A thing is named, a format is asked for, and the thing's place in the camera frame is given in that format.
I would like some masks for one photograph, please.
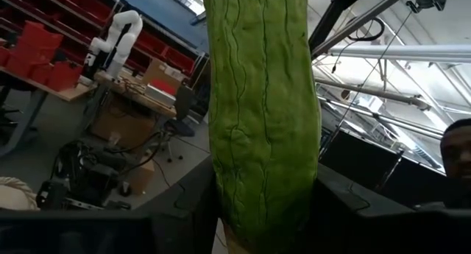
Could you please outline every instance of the blue wall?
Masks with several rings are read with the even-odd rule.
[[[164,25],[167,29],[179,35],[208,53],[208,34],[205,25],[191,26],[194,14],[174,0],[126,0],[149,17]]]

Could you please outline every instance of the cardboard box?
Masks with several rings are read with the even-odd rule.
[[[91,126],[91,132],[119,147],[132,148],[145,142],[152,134],[155,118],[135,109],[129,99],[111,96]]]
[[[171,87],[175,88],[175,90],[178,90],[182,80],[185,78],[186,76],[177,69],[172,68],[161,60],[154,58],[147,68],[144,77],[142,78],[142,83],[147,85],[152,80],[162,80],[168,83]]]
[[[135,195],[142,195],[152,178],[154,177],[154,161],[151,159],[149,162],[132,170],[127,176],[127,182],[131,187],[131,191]]]

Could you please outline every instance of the ceiling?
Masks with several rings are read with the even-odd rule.
[[[357,1],[350,9],[344,11],[330,34],[335,34],[336,30],[344,27],[347,21],[365,13],[379,1]],[[409,8],[406,6],[406,1],[399,1],[379,16],[386,24],[386,31],[380,39],[374,43],[354,43],[353,46],[386,45],[393,39],[394,32],[399,29],[397,38],[392,41],[392,45],[471,44],[471,24],[467,22],[467,14],[463,12],[463,10],[466,10],[470,0],[448,0],[444,11],[439,12],[436,9],[423,10],[419,14],[411,14],[404,23],[404,20],[410,13]],[[308,0],[308,30],[310,33],[313,32],[319,23],[329,3],[330,0]],[[361,29],[360,36],[367,33],[367,28],[369,27],[370,25],[367,23]],[[373,24],[369,33],[374,35],[378,30],[379,27]],[[338,45],[345,46],[350,42],[350,40],[346,39]],[[361,85],[364,83],[365,88],[383,89],[384,83],[381,80],[378,67],[376,67],[365,82],[366,77],[373,70],[373,67],[376,66],[377,60],[342,56],[328,56],[326,58],[321,56],[318,59],[322,60],[314,61],[313,70],[315,78],[334,80],[335,82],[351,85]],[[339,63],[336,64],[336,71],[332,74],[336,61]],[[384,105],[380,112],[387,116],[405,119],[415,124],[443,131],[447,125],[455,120],[471,118],[470,77],[470,65],[389,61],[386,71],[386,78],[388,80],[386,90],[403,96],[420,95],[426,102],[434,103],[435,108],[431,113],[425,113],[412,105],[381,99],[384,101]],[[336,91],[332,87],[322,87],[332,92],[330,96],[333,99],[336,98],[341,101],[338,89]],[[444,111],[443,107],[448,107],[453,112]],[[368,128],[371,126],[371,123],[375,123],[372,119],[366,120],[365,123],[365,120],[359,119],[358,115],[348,117],[350,117],[351,122],[363,128]],[[442,163],[438,140],[404,129],[401,130],[420,146],[421,150],[426,151],[436,162]]]

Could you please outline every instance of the table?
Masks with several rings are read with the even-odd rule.
[[[75,88],[69,88],[67,90],[58,92],[33,80],[24,79],[15,74],[11,74],[10,72],[6,71],[4,67],[0,67],[0,71],[37,88],[36,91],[32,92],[28,105],[24,110],[24,114],[22,115],[21,120],[18,122],[18,125],[13,131],[9,141],[4,146],[0,147],[0,157],[15,150],[15,148],[22,142],[24,136],[29,131],[31,124],[36,119],[36,116],[38,115],[47,95],[51,94],[67,102],[72,102],[95,88],[95,86],[87,87],[82,84],[78,84]],[[8,92],[8,89],[4,90],[3,96],[6,97]]]
[[[152,129],[152,134],[158,132],[169,119],[173,119],[177,115],[177,111],[174,106],[169,107],[148,97],[144,93],[146,86],[140,84],[135,77],[131,76],[130,73],[121,71],[119,76],[122,77],[124,81],[118,84],[107,79],[106,73],[103,71],[95,74],[95,80],[98,82],[99,86],[96,89],[92,100],[89,102],[83,119],[77,128],[77,137],[80,137],[91,125],[93,120],[96,118],[99,108],[104,104],[106,96],[110,91],[121,94],[122,96],[125,96],[128,99],[160,114],[154,128]],[[127,86],[129,87],[130,85],[132,86],[131,93],[127,88]],[[144,156],[151,144],[152,142],[148,141],[142,146],[141,151],[136,155],[136,160],[140,160]]]

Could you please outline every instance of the cucumber skin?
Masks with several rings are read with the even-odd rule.
[[[224,221],[253,253],[283,253],[308,219],[320,106],[307,0],[205,0],[210,150]]]

